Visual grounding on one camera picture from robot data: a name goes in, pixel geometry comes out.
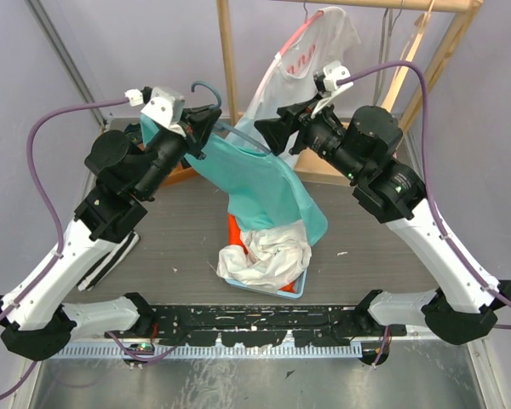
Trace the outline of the grey blue hanger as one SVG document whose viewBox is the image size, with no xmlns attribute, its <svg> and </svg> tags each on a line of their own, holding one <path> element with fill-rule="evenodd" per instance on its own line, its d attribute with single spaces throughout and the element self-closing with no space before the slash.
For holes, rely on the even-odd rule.
<svg viewBox="0 0 511 409">
<path fill-rule="evenodd" d="M 211 84 L 205 82 L 205 81 L 194 81 L 192 84 L 191 84 L 191 92 L 194 93 L 195 92 L 195 89 L 197 87 L 204 87 L 205 89 L 209 90 L 212 95 L 215 97 L 215 103 L 214 104 L 211 104 L 210 105 L 210 108 L 221 108 L 221 105 L 222 105 L 222 99 L 221 99 L 221 94 L 217 91 L 217 89 L 212 86 Z M 271 151 L 268 147 L 264 146 L 262 143 L 260 143 L 259 141 L 255 140 L 254 138 L 252 138 L 251 136 L 249 136 L 248 134 L 244 133 L 243 131 L 241 130 L 238 130 L 237 128 L 231 126 L 230 124 L 226 124 L 225 122 L 223 121 L 220 121 L 220 120 L 217 120 L 215 122 L 215 125 L 213 127 L 214 131 L 216 132 L 220 132 L 220 131 L 228 131 L 230 133 L 233 133 L 234 135 L 240 137 L 242 140 L 244 141 L 247 141 L 250 145 L 252 145 L 253 147 L 259 149 L 261 152 L 265 153 L 265 154 L 270 154 Z"/>
</svg>

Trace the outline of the teal t shirt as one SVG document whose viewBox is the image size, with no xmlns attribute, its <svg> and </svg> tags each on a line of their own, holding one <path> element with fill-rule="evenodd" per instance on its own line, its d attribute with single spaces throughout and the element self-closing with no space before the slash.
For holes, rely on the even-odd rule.
<svg viewBox="0 0 511 409">
<path fill-rule="evenodd" d="M 327 232 L 324 213 L 281 158 L 234 145 L 216 134 L 203 153 L 203 159 L 186 154 L 185 160 L 228 194 L 227 211 L 241 230 L 277 228 L 301 220 L 310 245 Z"/>
</svg>

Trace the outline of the orange t shirt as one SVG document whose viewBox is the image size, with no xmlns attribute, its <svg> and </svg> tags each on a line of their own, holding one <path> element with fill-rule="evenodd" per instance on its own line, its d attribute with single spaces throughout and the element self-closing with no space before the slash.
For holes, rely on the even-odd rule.
<svg viewBox="0 0 511 409">
<path fill-rule="evenodd" d="M 233 215 L 228 214 L 227 223 L 229 245 L 239 246 L 243 250 L 244 254 L 247 255 L 248 250 L 241 239 L 241 230 L 237 224 L 236 218 Z M 282 288 L 280 288 L 280 290 L 291 294 L 297 294 L 298 290 L 296 289 L 296 284 L 297 281 L 291 282 L 288 285 L 285 285 Z"/>
</svg>

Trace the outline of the pink hanger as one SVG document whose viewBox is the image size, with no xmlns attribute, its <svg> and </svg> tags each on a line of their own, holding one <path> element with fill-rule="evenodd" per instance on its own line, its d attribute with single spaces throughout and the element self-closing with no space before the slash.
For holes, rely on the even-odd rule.
<svg viewBox="0 0 511 409">
<path fill-rule="evenodd" d="M 278 52 L 281 57 L 288 52 L 288 50 L 298 41 L 301 35 L 312 25 L 316 20 L 318 20 L 324 12 L 322 10 L 317 10 L 311 16 L 308 15 L 307 9 L 307 1 L 301 2 L 303 11 L 304 11 L 304 20 L 303 23 L 299 26 L 299 28 L 292 34 L 292 36 L 285 42 L 284 46 Z"/>
</svg>

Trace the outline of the white t shirt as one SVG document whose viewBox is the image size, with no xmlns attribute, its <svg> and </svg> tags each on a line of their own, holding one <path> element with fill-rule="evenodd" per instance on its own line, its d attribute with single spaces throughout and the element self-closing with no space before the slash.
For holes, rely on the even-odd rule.
<svg viewBox="0 0 511 409">
<path fill-rule="evenodd" d="M 307 270 L 312 248 L 302 221 L 269 229 L 240 230 L 248 254 L 237 245 L 219 250 L 219 277 L 279 289 Z"/>
</svg>

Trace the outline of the grey metal hanger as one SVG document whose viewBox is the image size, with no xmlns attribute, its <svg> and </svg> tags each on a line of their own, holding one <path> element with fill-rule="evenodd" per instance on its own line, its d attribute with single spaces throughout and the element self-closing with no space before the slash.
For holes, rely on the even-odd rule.
<svg viewBox="0 0 511 409">
<path fill-rule="evenodd" d="M 396 21 L 401 16 L 402 12 L 403 9 L 399 9 L 399 12 L 397 14 L 394 14 L 394 11 L 392 9 L 385 9 L 382 15 L 381 37 L 377 62 L 378 65 L 384 64 L 389 59 L 393 30 L 395 28 Z M 385 78 L 386 73 L 384 71 L 379 71 L 376 74 L 376 81 L 372 100 L 374 105 L 376 105 L 381 98 Z"/>
</svg>

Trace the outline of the beige wooden hanger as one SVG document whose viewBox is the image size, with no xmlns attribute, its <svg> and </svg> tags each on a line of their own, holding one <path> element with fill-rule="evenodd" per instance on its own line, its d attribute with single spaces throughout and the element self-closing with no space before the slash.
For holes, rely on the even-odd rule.
<svg viewBox="0 0 511 409">
<path fill-rule="evenodd" d="M 428 22 L 431 19 L 434 4 L 435 1 L 431 0 L 425 12 L 416 19 L 414 23 L 416 30 L 412 33 L 407 44 L 404 46 L 402 53 L 399 57 L 401 60 L 409 62 L 412 62 L 414 60 L 414 57 L 416 56 L 420 43 L 422 42 L 422 39 L 424 37 L 426 28 L 428 26 Z M 395 68 L 390 86 L 388 88 L 388 92 L 381 104 L 381 107 L 389 112 L 392 111 L 393 106 L 396 100 L 398 99 L 399 92 L 407 76 L 407 71 L 408 68 L 405 66 L 397 66 Z"/>
</svg>

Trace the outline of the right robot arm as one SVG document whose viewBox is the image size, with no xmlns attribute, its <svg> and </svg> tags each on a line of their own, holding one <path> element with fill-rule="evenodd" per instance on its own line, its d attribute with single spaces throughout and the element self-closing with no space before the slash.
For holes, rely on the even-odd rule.
<svg viewBox="0 0 511 409">
<path fill-rule="evenodd" d="M 374 336 L 388 325 L 425 326 L 441 340 L 462 345 L 497 327 L 496 311 L 511 300 L 511 281 L 483 268 L 477 269 L 479 279 L 471 274 L 474 258 L 443 232 L 445 222 L 433 216 L 422 178 L 394 158 L 402 130 L 387 110 L 362 106 L 348 126 L 333 107 L 318 112 L 315 101 L 277 113 L 255 121 L 272 153 L 283 152 L 294 137 L 293 152 L 309 148 L 339 171 L 360 206 L 411 248 L 438 285 L 420 293 L 371 291 L 355 309 L 361 332 Z"/>
</svg>

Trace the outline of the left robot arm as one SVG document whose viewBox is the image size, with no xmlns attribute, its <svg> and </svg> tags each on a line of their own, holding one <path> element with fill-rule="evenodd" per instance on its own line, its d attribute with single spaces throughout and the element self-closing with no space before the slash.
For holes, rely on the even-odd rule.
<svg viewBox="0 0 511 409">
<path fill-rule="evenodd" d="M 9 352 L 42 361 L 78 338 L 108 331 L 133 337 L 151 332 L 155 313 L 137 292 L 108 302 L 73 304 L 64 299 L 89 273 L 107 273 L 117 265 L 147 213 L 143 202 L 154 199 L 185 155 L 204 158 L 204 145 L 220 116 L 219 107 L 188 108 L 178 122 L 158 125 L 145 148 L 120 130 L 108 130 L 95 140 L 85 159 L 95 187 L 67 228 L 59 230 L 57 246 L 39 267 L 17 289 L 0 296 L 0 338 Z"/>
</svg>

